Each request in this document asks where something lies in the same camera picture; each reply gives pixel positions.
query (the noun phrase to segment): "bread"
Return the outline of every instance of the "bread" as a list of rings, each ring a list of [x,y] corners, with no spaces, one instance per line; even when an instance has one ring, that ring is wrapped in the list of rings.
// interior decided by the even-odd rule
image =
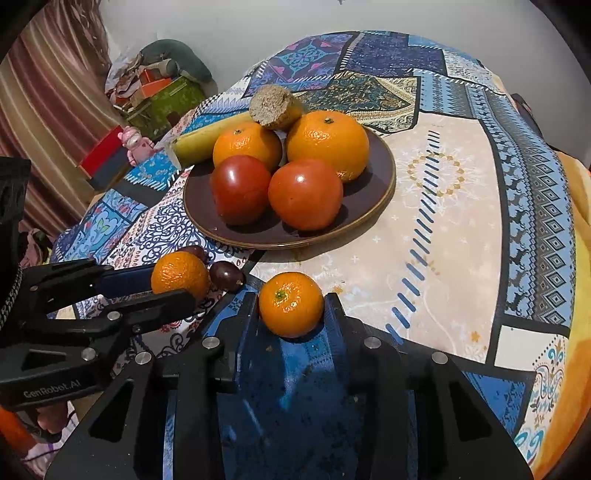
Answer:
[[[252,97],[248,111],[262,127],[287,132],[306,108],[287,88],[263,85]]]

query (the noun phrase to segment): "green pillow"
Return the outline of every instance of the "green pillow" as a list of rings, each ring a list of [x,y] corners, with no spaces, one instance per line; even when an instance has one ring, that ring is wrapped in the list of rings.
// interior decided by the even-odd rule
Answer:
[[[186,72],[191,79],[200,83],[211,81],[212,74],[205,64],[193,53],[190,47],[183,42],[172,39],[156,40],[140,52],[142,65],[151,65],[164,59],[173,59],[178,64],[178,69]]]

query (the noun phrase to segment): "metal screw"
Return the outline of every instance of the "metal screw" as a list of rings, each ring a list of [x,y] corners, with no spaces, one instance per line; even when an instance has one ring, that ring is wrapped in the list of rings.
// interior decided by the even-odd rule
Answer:
[[[112,312],[107,313],[107,318],[111,321],[119,320],[121,318],[121,312],[113,310]]]
[[[203,342],[201,342],[201,344],[208,350],[211,350],[212,348],[215,348],[220,344],[220,339],[217,337],[207,337],[203,339]]]
[[[439,365],[445,365],[447,363],[447,355],[443,352],[433,352],[431,359]]]
[[[371,348],[373,350],[374,348],[380,348],[382,346],[382,341],[377,337],[367,337],[363,341],[363,344],[367,348]]]
[[[135,356],[135,363],[138,365],[145,365],[152,360],[152,354],[150,352],[140,352]]]
[[[90,362],[96,358],[96,350],[91,347],[86,347],[82,350],[82,360],[85,362]]]

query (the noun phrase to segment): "white wall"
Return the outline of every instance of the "white wall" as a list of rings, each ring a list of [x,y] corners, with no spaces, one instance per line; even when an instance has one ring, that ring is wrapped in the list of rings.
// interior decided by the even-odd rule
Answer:
[[[307,35],[393,30],[482,60],[533,108],[546,140],[591,162],[591,85],[529,0],[102,0],[111,57],[157,38],[188,44],[220,91]]]

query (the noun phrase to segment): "yellow blanket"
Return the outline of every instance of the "yellow blanket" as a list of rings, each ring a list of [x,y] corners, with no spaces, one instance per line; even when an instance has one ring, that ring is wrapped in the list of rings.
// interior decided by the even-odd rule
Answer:
[[[552,423],[533,464],[544,478],[575,437],[591,408],[591,177],[584,165],[557,152],[569,181],[576,238],[576,289],[564,380]]]

